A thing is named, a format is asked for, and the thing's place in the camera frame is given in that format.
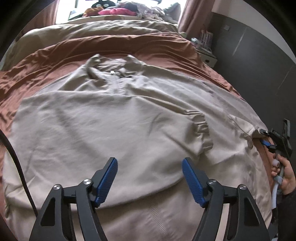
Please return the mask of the person's right hand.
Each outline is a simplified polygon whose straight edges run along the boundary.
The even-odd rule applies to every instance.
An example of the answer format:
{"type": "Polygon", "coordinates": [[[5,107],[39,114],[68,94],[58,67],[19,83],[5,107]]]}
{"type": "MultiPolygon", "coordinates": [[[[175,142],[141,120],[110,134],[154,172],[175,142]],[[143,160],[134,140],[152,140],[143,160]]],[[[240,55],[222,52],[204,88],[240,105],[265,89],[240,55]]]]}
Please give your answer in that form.
{"type": "Polygon", "coordinates": [[[277,174],[280,173],[280,164],[282,164],[284,168],[283,173],[283,181],[281,184],[281,190],[283,195],[288,195],[295,190],[295,174],[291,163],[288,159],[281,155],[273,154],[273,158],[277,161],[273,161],[272,168],[271,168],[271,175],[275,177],[277,174]]]}

